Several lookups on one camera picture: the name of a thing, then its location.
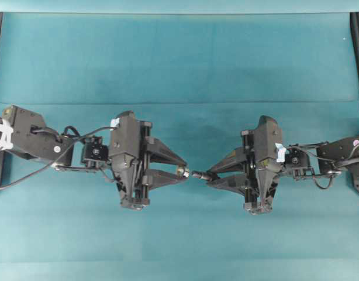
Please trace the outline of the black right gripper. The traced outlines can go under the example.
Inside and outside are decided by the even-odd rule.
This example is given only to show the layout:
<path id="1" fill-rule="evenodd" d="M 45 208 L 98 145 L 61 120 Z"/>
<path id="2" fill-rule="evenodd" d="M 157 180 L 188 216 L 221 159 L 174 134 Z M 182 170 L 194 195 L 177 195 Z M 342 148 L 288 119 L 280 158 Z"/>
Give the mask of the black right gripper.
<path id="1" fill-rule="evenodd" d="M 282 129 L 269 116 L 260 116 L 258 126 L 241 132 L 243 147 L 235 148 L 207 170 L 207 174 L 242 172 L 207 182 L 209 187 L 244 194 L 244 209 L 251 215 L 272 211 L 272 202 L 283 164 L 276 145 L 282 143 Z"/>

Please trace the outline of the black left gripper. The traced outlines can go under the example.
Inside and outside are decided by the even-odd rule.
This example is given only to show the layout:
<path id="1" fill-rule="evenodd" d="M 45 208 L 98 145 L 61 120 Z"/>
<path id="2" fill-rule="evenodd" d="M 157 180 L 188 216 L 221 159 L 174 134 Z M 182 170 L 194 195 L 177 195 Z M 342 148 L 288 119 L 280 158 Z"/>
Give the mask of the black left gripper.
<path id="1" fill-rule="evenodd" d="M 150 136 L 152 123 L 139 121 L 133 111 L 125 111 L 111 120 L 108 158 L 123 208 L 142 210 L 150 204 L 148 188 L 178 184 L 188 178 L 163 170 L 148 169 L 154 163 L 186 167 L 187 162 L 167 145 Z"/>

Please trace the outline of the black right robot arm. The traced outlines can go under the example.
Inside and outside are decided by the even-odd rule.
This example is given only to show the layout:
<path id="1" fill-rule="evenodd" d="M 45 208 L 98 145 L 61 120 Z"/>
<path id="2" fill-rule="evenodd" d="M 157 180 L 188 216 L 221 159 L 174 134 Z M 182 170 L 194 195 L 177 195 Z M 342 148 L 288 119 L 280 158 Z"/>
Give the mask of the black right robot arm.
<path id="1" fill-rule="evenodd" d="M 258 126 L 241 132 L 242 146 L 235 148 L 206 172 L 192 172 L 208 186 L 244 196 L 243 208 L 252 215 L 270 213 L 279 179 L 333 180 L 350 172 L 359 192 L 359 135 L 307 145 L 283 145 L 282 129 L 269 116 Z"/>

